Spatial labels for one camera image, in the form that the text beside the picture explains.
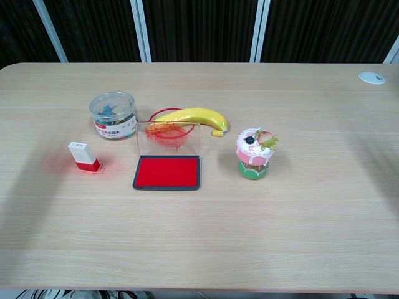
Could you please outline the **pink toy cupcake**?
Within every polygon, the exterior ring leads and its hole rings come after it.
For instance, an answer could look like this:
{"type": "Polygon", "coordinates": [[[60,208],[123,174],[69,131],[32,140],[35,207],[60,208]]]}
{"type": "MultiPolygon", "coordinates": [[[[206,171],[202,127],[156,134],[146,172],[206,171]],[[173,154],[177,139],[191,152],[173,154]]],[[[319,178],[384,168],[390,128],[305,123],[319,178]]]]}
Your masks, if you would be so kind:
{"type": "Polygon", "coordinates": [[[239,173],[251,180],[263,178],[278,142],[277,135],[262,128],[248,128],[240,132],[236,139],[239,173]]]}

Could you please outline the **clear jar of binder clips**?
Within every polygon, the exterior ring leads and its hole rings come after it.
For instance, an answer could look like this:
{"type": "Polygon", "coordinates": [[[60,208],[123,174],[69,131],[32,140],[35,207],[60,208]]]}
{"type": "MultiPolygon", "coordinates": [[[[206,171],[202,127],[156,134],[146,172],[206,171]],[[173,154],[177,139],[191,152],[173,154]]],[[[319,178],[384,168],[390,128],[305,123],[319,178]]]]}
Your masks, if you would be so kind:
{"type": "Polygon", "coordinates": [[[89,104],[93,123],[100,136],[110,140],[128,138],[137,130],[133,96],[124,91],[106,92],[89,104]]]}

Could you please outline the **red white stamp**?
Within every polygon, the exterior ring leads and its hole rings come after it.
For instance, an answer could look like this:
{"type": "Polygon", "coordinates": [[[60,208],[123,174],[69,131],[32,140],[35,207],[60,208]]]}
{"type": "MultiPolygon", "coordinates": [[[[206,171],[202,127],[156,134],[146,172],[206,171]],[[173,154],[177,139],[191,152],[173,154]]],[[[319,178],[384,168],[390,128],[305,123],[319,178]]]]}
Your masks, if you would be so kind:
{"type": "Polygon", "coordinates": [[[87,143],[71,141],[68,149],[73,156],[77,167],[83,171],[97,172],[100,168],[98,159],[95,157],[87,143]]]}

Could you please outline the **red ink pad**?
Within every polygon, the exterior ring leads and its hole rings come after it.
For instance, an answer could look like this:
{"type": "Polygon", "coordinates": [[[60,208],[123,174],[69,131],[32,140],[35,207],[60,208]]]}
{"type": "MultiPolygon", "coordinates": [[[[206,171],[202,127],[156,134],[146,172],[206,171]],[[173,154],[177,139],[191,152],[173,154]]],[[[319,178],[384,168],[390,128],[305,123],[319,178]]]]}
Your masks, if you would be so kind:
{"type": "Polygon", "coordinates": [[[137,125],[139,160],[133,188],[142,191],[195,191],[200,187],[200,124],[143,121],[137,125]]]}

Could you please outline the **white partition post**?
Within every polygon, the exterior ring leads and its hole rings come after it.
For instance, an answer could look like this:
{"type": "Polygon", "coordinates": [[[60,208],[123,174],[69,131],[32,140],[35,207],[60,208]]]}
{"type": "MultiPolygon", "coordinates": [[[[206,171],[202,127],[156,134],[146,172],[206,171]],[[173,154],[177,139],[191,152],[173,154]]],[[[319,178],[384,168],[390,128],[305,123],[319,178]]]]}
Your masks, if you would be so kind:
{"type": "Polygon", "coordinates": [[[130,5],[141,61],[143,63],[152,63],[143,0],[130,0],[130,5]]]}
{"type": "Polygon", "coordinates": [[[271,0],[257,0],[249,62],[260,63],[271,0]]]}
{"type": "Polygon", "coordinates": [[[384,64],[399,64],[399,35],[386,55],[384,64]]]}
{"type": "Polygon", "coordinates": [[[39,17],[45,27],[45,30],[47,32],[47,35],[49,36],[50,41],[52,42],[52,45],[54,47],[54,50],[60,60],[61,63],[68,63],[67,56],[65,54],[64,48],[60,42],[59,36],[56,32],[56,29],[53,25],[52,19],[48,13],[48,10],[46,8],[46,5],[43,0],[32,0],[37,13],[39,14],[39,17]]]}

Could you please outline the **yellow toy banana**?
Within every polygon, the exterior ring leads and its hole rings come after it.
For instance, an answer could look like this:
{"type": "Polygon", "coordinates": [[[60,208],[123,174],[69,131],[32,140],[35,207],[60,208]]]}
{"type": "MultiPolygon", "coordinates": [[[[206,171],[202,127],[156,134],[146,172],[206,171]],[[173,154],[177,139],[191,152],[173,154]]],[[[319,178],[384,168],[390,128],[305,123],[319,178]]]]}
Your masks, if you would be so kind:
{"type": "Polygon", "coordinates": [[[160,122],[195,122],[213,127],[211,134],[217,137],[229,130],[229,123],[226,117],[219,112],[201,107],[177,109],[162,116],[156,117],[154,121],[160,122]]]}

